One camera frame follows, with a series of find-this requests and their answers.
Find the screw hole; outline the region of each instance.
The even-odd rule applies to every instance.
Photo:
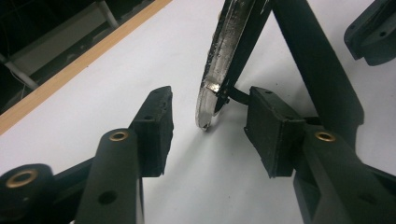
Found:
[[[7,181],[6,186],[9,189],[19,188],[31,183],[37,176],[38,171],[36,169],[19,171]]]
[[[163,102],[163,110],[165,110],[166,111],[166,107],[168,106],[168,103],[166,103],[166,102]]]
[[[113,142],[119,142],[128,137],[127,132],[117,132],[110,135],[109,139]]]
[[[110,203],[114,203],[114,201],[116,201],[117,199],[117,193],[114,190],[108,190],[103,192],[99,198],[98,198],[98,202],[101,204],[110,204]]]
[[[333,141],[335,141],[335,136],[330,134],[330,133],[318,132],[318,133],[315,133],[315,137],[317,139],[325,141],[325,142],[333,142]]]

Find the metal rod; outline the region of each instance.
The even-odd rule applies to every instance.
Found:
[[[19,69],[17,65],[15,65],[15,63],[8,60],[2,54],[0,54],[0,62],[5,67],[7,67],[12,73],[14,73],[18,78],[20,78],[26,84],[26,86],[29,87],[32,91],[38,88],[37,83],[35,83],[31,78],[29,78],[29,76],[27,76],[24,72],[22,72],[21,69]]]
[[[114,28],[117,29],[119,28],[119,24],[116,21],[116,18],[114,18],[113,13],[111,13],[110,8],[108,7],[107,3],[105,0],[103,1],[96,1],[96,5],[99,7],[100,11],[102,14],[105,16],[108,24]]]
[[[250,96],[248,94],[238,90],[234,86],[229,89],[228,96],[242,105],[248,105],[248,102],[250,101]]]

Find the black plastic part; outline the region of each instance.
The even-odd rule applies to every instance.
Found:
[[[76,223],[143,223],[143,191],[133,130],[106,133],[96,151]]]
[[[171,87],[152,91],[129,128],[138,136],[142,177],[163,174],[174,129]]]
[[[320,191],[315,182],[310,182],[297,173],[293,181],[294,191],[304,224],[312,223],[320,200]]]
[[[344,41],[355,60],[369,65],[396,57],[396,0],[375,0],[346,29]]]
[[[0,177],[0,223],[39,223],[54,198],[51,169],[23,165]]]
[[[318,125],[318,126],[322,125],[319,117],[308,117],[304,119],[307,124]]]
[[[69,224],[75,219],[92,161],[93,159],[84,161],[54,177],[57,194],[43,223]]]
[[[242,105],[248,105],[248,102],[250,101],[249,95],[238,90],[236,87],[230,87],[230,89],[228,89],[228,96]]]
[[[395,223],[392,195],[340,135],[309,127],[303,153],[320,191],[307,223]]]
[[[382,186],[393,196],[393,201],[396,202],[396,176],[390,175],[368,165],[366,165],[366,167],[373,175],[375,175]]]
[[[305,120],[276,94],[251,87],[245,133],[270,177],[291,176],[293,144],[304,137]]]
[[[355,146],[363,109],[305,0],[276,0],[274,15],[323,126]]]

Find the bolt hole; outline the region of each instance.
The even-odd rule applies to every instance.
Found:
[[[101,204],[111,204],[114,203],[114,201],[116,201],[117,199],[117,193],[114,190],[108,190],[103,192],[99,198],[98,198],[98,202]]]
[[[359,198],[369,204],[376,205],[376,198],[370,193],[362,193]]]
[[[110,135],[109,139],[113,142],[119,142],[128,137],[126,132],[117,132]]]
[[[18,175],[17,177],[15,177],[14,181],[15,182],[22,182],[25,181],[27,179],[29,179],[32,176],[32,174],[22,174],[22,175]]]
[[[36,169],[19,171],[7,181],[6,186],[10,189],[19,188],[31,183],[37,176],[38,171]]]
[[[325,141],[325,142],[333,142],[333,141],[335,141],[335,136],[330,134],[330,133],[318,132],[318,133],[315,133],[315,137],[317,139]]]

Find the white table surface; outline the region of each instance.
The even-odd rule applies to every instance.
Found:
[[[346,28],[372,1],[309,1],[365,112],[357,153],[396,175],[396,61],[355,61]],[[269,179],[245,136],[247,108],[230,102],[210,132],[194,113],[220,0],[174,0],[0,136],[0,174],[46,163],[55,174],[95,154],[100,137],[125,128],[149,92],[170,85],[174,138],[165,175],[145,178],[146,223],[302,223],[292,178]],[[278,94],[315,115],[297,67],[271,15],[237,87]]]

